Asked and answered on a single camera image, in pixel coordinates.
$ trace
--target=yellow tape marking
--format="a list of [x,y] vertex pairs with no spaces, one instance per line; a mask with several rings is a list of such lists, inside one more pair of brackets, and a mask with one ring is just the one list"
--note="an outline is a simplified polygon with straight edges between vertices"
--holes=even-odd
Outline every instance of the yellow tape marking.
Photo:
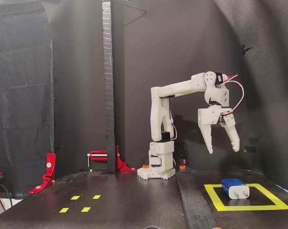
[[204,185],[207,193],[209,194],[215,208],[217,211],[262,211],[262,210],[286,210],[288,206],[265,189],[260,184],[246,184],[248,187],[255,187],[266,197],[268,197],[275,205],[260,205],[260,206],[225,206],[222,201],[219,199],[214,188],[222,187],[222,185]]
[[98,199],[99,197],[101,197],[101,195],[95,195],[93,199]]
[[78,199],[80,196],[73,196],[72,198],[71,198],[71,200],[76,200],[76,199]]
[[85,207],[85,208],[82,209],[81,212],[88,212],[90,209],[91,209],[91,207]]
[[68,208],[63,208],[61,211],[59,211],[59,213],[65,213],[67,212]]

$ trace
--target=white robotic arm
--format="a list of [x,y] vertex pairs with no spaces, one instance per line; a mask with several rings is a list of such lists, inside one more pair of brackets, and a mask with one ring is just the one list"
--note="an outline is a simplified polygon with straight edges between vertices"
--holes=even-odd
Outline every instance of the white robotic arm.
[[210,154],[213,153],[211,125],[220,120],[220,125],[226,130],[235,152],[239,151],[239,137],[235,128],[233,114],[229,106],[229,90],[223,85],[228,77],[221,73],[207,72],[193,75],[191,80],[174,83],[164,87],[153,87],[151,89],[151,137],[154,142],[150,143],[149,166],[138,170],[138,175],[143,179],[161,177],[168,179],[174,175],[172,168],[173,141],[164,140],[163,133],[170,133],[174,137],[173,119],[170,111],[170,98],[195,92],[205,92],[205,101],[210,105],[206,109],[198,109],[198,126]]
[[[207,109],[198,110],[198,125],[205,140],[206,146],[211,153],[212,137],[211,125],[216,124],[221,117],[221,113],[231,111],[229,108],[221,108],[221,106],[229,105],[229,90],[224,88],[216,88],[227,80],[227,76],[220,73],[207,72],[193,75],[191,80],[181,83],[175,83],[164,87],[153,87],[151,89],[151,137],[152,140],[158,142],[161,140],[161,124],[163,123],[164,131],[170,132],[171,138],[174,136],[173,120],[170,115],[169,99],[185,94],[204,92],[205,101],[211,105]],[[239,151],[239,137],[235,129],[235,121],[232,114],[223,120],[221,126],[225,128],[232,142],[233,150]]]

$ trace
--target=red clamp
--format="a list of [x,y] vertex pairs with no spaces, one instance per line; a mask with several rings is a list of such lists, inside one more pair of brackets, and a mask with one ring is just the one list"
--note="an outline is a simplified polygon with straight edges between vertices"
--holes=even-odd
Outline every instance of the red clamp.
[[136,172],[137,168],[129,168],[125,162],[122,162],[119,158],[119,146],[116,146],[116,157],[117,157],[117,169],[120,172]]
[[107,155],[107,151],[106,150],[91,151],[90,152],[90,160],[91,161],[107,161],[107,157],[106,156],[96,157],[96,156],[94,156],[94,154],[105,154],[105,155]]
[[29,193],[36,194],[53,184],[54,180],[54,165],[55,165],[56,154],[47,154],[46,160],[46,174],[43,175],[43,183],[30,190]]

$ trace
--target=table surface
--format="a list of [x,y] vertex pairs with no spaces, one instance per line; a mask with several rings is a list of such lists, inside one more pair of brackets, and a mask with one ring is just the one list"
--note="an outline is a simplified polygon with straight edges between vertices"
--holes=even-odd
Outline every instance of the table surface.
[[[288,193],[262,174],[244,170],[192,170],[177,172],[185,213],[191,229],[288,229],[288,209],[256,211],[217,211],[204,185],[221,184],[225,178],[237,178],[246,184],[260,184],[288,205]],[[220,187],[214,188],[225,206],[267,206],[274,203],[255,187],[248,199],[231,200]]]
[[0,215],[0,229],[187,228],[177,178],[80,172],[63,177]]

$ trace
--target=silver rod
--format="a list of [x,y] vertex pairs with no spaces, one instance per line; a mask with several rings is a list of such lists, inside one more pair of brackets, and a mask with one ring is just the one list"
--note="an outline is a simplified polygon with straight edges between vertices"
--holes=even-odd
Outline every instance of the silver rod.
[[92,154],[92,157],[107,156],[106,154]]

